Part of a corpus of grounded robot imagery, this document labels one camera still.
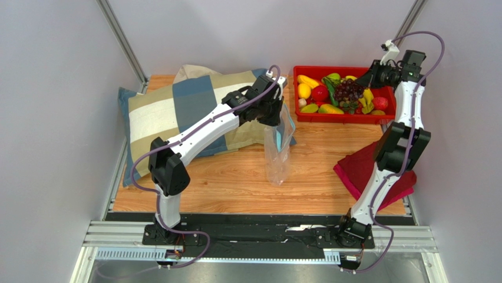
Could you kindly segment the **dark red grape bunch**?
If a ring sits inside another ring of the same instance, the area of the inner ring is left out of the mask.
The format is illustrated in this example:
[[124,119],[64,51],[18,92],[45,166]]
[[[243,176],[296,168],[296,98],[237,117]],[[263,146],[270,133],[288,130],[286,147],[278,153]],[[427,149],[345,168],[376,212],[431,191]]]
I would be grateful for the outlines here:
[[365,87],[357,85],[352,78],[347,78],[336,87],[335,98],[344,111],[356,110],[359,99],[364,97],[364,90]]

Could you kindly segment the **clear zip top bag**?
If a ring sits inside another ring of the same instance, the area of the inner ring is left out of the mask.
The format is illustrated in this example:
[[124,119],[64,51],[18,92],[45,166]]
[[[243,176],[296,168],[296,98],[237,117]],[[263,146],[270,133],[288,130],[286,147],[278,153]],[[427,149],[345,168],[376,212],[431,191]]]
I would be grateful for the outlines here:
[[290,147],[295,144],[293,134],[296,131],[293,118],[286,104],[279,113],[278,126],[266,126],[264,129],[264,150],[266,176],[275,186],[281,186],[290,173]]

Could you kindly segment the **red apple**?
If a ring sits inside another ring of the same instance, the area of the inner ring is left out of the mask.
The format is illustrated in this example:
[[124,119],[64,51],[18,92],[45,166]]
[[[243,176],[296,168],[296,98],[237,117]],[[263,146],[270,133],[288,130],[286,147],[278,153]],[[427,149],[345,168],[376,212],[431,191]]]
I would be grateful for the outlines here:
[[326,102],[329,98],[329,91],[324,85],[319,85],[312,89],[311,97],[315,102]]

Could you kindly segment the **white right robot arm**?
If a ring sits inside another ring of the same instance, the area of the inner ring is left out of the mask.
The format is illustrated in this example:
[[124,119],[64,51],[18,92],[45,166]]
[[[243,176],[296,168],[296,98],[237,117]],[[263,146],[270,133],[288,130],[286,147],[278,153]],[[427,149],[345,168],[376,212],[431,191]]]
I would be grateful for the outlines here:
[[366,88],[392,87],[397,102],[395,120],[377,142],[374,166],[361,197],[341,218],[337,242],[359,247],[369,239],[375,215],[392,186],[413,169],[431,139],[421,119],[421,98],[425,90],[422,61],[401,60],[396,65],[375,60],[369,70],[355,80]]

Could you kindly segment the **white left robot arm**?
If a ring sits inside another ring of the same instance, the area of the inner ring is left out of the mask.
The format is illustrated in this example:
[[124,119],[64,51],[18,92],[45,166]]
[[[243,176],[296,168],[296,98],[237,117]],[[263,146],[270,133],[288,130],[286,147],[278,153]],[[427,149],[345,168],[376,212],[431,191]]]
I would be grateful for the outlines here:
[[181,221],[181,193],[188,187],[187,166],[205,148],[243,124],[258,121],[267,126],[280,124],[285,77],[268,71],[252,85],[227,93],[206,117],[168,140],[151,143],[148,169],[158,193],[157,223],[169,232]]

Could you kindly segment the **yellow banana bunch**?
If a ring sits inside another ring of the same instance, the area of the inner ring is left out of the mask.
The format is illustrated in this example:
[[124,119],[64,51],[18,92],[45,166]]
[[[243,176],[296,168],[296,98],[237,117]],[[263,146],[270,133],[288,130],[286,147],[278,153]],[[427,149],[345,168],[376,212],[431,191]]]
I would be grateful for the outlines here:
[[[346,76],[344,79],[347,78],[356,80],[356,77],[351,75]],[[350,114],[369,114],[374,109],[374,105],[372,103],[374,96],[370,89],[365,87],[363,95],[364,97],[359,99],[359,107],[356,110],[349,111]]]

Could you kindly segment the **red strawberry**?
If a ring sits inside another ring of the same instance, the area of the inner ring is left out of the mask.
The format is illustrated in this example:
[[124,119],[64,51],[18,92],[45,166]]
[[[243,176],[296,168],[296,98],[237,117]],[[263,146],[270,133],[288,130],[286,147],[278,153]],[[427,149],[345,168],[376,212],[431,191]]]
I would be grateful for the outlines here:
[[389,101],[385,97],[374,97],[372,103],[375,110],[385,111],[389,106]]

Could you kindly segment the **white garlic bulb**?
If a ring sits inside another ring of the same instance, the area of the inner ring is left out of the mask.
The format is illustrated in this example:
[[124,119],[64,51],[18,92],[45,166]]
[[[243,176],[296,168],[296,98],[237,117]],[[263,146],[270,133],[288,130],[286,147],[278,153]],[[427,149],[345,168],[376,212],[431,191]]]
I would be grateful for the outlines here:
[[298,100],[298,107],[299,107],[299,109],[302,109],[302,108],[304,108],[307,105],[308,105],[308,103],[307,103],[307,101],[304,98],[300,98]]

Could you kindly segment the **yellow lemon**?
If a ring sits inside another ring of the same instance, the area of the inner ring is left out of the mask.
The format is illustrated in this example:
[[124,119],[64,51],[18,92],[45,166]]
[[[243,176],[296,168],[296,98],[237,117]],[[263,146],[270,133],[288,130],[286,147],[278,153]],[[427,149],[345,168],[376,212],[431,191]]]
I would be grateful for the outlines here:
[[312,89],[306,83],[300,83],[297,87],[299,99],[307,100],[311,96]]

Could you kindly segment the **green yellow mango slice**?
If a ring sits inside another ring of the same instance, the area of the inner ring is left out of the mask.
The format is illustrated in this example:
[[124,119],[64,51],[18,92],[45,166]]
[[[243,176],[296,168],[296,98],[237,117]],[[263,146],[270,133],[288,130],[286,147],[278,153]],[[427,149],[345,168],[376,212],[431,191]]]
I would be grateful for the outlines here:
[[300,109],[301,113],[307,113],[307,114],[312,114],[316,113],[319,110],[319,107],[317,104],[308,104]]

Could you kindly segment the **yellow starfruit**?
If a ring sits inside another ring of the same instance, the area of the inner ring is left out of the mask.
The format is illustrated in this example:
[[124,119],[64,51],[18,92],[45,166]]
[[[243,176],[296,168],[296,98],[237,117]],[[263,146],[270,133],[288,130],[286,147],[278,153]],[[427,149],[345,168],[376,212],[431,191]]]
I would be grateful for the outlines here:
[[315,87],[321,85],[318,80],[310,78],[306,75],[298,75],[296,78],[299,84],[306,84],[310,89],[314,89]]

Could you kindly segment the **red plastic fruit bin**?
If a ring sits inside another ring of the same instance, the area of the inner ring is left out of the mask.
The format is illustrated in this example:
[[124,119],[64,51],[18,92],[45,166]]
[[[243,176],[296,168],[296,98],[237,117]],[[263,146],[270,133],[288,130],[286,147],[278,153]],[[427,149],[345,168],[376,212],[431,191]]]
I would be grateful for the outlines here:
[[392,89],[368,88],[355,80],[362,67],[295,66],[295,113],[298,121],[386,124],[395,118]]

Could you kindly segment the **dark red folded cloth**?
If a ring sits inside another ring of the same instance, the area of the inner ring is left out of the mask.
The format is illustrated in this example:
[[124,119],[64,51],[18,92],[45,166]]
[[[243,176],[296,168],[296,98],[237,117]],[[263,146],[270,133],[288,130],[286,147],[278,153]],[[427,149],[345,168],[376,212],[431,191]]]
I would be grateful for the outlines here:
[[[377,142],[373,142],[355,153],[345,156],[333,167],[348,192],[358,200],[372,175],[374,161],[373,152]],[[382,210],[394,202],[414,192],[413,186],[417,182],[414,171],[405,172],[387,193],[378,210]]]

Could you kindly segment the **checked blue beige pillow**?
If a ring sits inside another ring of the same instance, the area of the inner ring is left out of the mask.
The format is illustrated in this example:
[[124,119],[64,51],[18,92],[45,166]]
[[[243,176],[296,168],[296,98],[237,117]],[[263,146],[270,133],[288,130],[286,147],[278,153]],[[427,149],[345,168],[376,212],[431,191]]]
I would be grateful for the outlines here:
[[123,186],[148,175],[148,159],[134,162],[150,151],[151,142],[167,140],[208,115],[231,91],[252,85],[267,70],[258,68],[221,74],[199,65],[183,65],[171,85],[142,94],[125,88],[118,91],[118,105],[128,143]]

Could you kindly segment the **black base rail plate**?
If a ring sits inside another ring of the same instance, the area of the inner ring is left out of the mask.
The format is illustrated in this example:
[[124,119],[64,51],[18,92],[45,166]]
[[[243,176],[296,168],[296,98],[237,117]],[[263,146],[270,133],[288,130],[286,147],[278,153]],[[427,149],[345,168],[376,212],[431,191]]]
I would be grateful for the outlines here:
[[326,249],[376,251],[377,227],[365,240],[339,235],[340,215],[258,215],[183,213],[167,231],[153,212],[111,212],[106,222],[139,225],[136,243],[160,248],[160,261],[189,259],[321,259]]

